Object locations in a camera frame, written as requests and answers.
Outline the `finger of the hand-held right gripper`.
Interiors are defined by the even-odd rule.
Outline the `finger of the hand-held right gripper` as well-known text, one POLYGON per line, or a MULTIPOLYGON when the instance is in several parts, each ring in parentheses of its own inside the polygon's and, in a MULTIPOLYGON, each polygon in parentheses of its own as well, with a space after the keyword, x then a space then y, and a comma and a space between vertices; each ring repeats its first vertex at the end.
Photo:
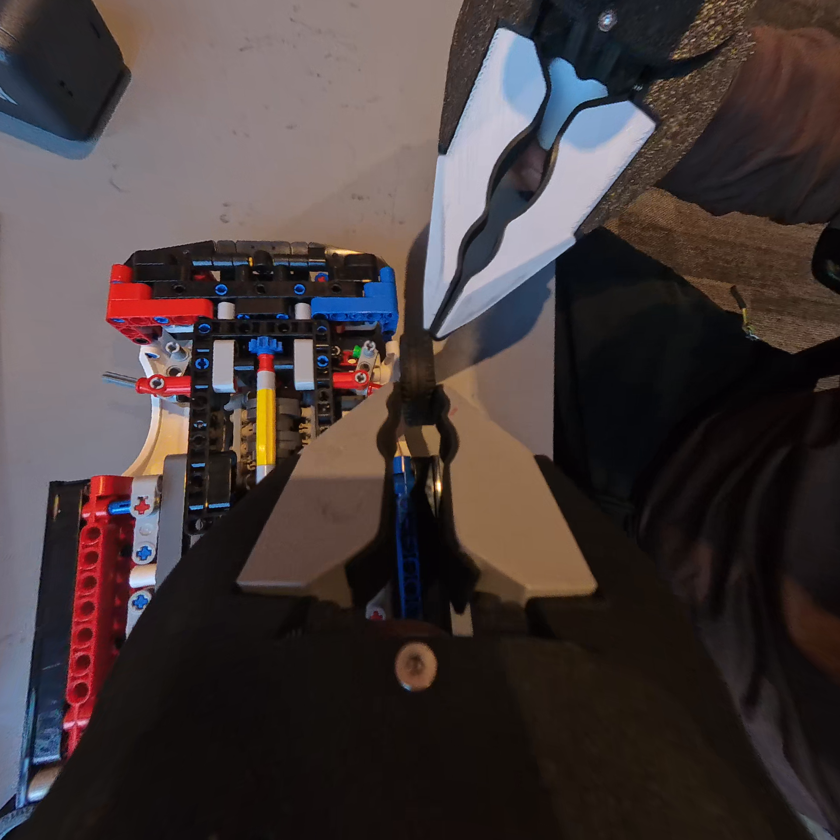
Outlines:
POLYGON ((473 321, 570 248, 656 127, 655 118, 631 100, 605 98, 576 108, 552 148, 541 191, 506 225, 490 262, 442 311, 434 337, 473 321))
POLYGON ((547 95, 537 48, 508 28, 494 33, 448 150, 437 157, 423 278, 423 327, 444 327, 467 237, 485 215, 504 153, 533 126, 547 95))

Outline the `brick-built toy race car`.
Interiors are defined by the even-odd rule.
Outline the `brick-built toy race car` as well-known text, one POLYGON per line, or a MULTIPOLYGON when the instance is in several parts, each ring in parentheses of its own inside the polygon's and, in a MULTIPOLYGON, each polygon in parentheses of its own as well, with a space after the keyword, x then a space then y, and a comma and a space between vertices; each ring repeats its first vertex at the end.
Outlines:
POLYGON ((49 485, 14 798, 34 810, 86 730, 119 650, 183 554, 276 466, 396 378, 393 268, 285 241, 138 250, 112 266, 106 321, 143 375, 149 433, 121 475, 49 485))

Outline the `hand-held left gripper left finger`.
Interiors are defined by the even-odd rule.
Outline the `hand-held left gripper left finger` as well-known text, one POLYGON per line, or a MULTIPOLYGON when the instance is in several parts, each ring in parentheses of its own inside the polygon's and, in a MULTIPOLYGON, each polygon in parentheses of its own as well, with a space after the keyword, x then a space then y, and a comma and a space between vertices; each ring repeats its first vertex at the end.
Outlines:
POLYGON ((345 571, 382 516, 385 458, 377 435, 394 386, 385 385, 306 447, 237 583, 253 594, 351 594, 345 571))

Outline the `person's right hand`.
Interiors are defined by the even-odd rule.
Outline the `person's right hand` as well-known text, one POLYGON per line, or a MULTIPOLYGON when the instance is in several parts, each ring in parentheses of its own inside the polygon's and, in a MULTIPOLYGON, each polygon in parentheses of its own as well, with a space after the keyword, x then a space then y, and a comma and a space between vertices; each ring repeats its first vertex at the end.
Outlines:
POLYGON ((540 187, 549 153, 533 140, 511 164, 511 185, 523 197, 530 198, 540 187))

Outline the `grey desk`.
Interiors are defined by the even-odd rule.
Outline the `grey desk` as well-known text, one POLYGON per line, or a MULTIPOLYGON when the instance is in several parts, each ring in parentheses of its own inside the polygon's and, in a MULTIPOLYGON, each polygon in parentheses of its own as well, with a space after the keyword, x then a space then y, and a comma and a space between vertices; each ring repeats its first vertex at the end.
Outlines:
POLYGON ((431 211, 461 2, 98 2, 132 78, 72 160, 2 135, 2 803, 51 480, 124 471, 150 401, 110 267, 205 239, 365 250, 403 281, 431 211))

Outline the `black toy tyre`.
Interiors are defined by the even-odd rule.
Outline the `black toy tyre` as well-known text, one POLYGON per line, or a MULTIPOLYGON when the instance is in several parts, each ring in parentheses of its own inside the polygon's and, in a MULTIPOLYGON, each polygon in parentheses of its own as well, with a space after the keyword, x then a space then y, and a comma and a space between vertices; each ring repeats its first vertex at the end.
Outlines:
POLYGON ((426 331, 406 331, 401 337, 399 385, 405 424, 409 427, 432 424, 437 382, 434 341, 426 331))

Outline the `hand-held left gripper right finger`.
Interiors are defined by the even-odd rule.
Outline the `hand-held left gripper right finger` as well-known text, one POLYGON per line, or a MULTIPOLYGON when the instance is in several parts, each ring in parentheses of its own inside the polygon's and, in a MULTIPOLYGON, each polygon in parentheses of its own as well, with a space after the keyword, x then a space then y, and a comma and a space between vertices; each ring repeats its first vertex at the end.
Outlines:
POLYGON ((444 534, 465 594, 588 596, 597 583, 533 453, 456 390, 439 387, 444 534))

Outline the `dark grey case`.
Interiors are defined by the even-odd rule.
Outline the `dark grey case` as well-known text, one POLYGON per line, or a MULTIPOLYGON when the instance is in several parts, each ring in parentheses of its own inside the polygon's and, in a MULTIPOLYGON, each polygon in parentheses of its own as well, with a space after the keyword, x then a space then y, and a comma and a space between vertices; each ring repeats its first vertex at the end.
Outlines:
POLYGON ((82 160, 130 79, 94 2, 1 2, 2 134, 82 160))

